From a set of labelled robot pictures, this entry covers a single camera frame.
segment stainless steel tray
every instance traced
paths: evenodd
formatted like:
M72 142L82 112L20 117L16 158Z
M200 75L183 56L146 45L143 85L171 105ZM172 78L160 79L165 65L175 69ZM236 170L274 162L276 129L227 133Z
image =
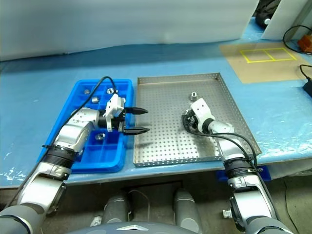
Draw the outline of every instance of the stainless steel tray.
M231 123L235 132L247 137L256 153L261 153L220 73L142 77L137 80L136 106L149 113L136 116L136 125L151 130L135 137L136 166L220 160L214 139L191 135L182 126L181 115L190 108L191 92L204 98L217 119ZM241 143L251 154L248 145Z

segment blue tabletop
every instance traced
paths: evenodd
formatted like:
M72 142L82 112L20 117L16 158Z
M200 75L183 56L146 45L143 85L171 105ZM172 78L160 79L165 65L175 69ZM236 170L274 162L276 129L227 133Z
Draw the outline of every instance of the blue tabletop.
M262 30L251 20L242 39L260 42ZM220 43L127 45L62 56L0 63L0 187L18 186L34 166L70 94L81 79L131 79L220 72L262 150L259 163L312 156L312 98L303 80L243 84L222 55ZM303 55L309 62L311 56ZM71 175L70 183L112 181L222 168L200 162L136 168L133 137L124 168L111 174Z

